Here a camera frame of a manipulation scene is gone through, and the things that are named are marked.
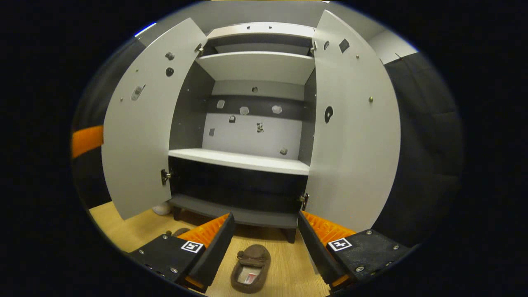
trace cabinet door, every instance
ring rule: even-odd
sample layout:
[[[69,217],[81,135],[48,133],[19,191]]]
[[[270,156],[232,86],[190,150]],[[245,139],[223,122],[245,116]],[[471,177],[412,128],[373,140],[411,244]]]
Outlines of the cabinet door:
[[[306,211],[363,231],[378,218],[396,174],[398,103],[380,59],[345,22],[324,11],[313,40],[317,112]]]
[[[195,49],[206,41],[190,18],[174,26],[134,60],[112,95],[103,125],[102,164],[108,191],[123,219],[171,198],[161,170],[168,171],[174,107],[198,54]],[[173,60],[165,57],[167,52]]]

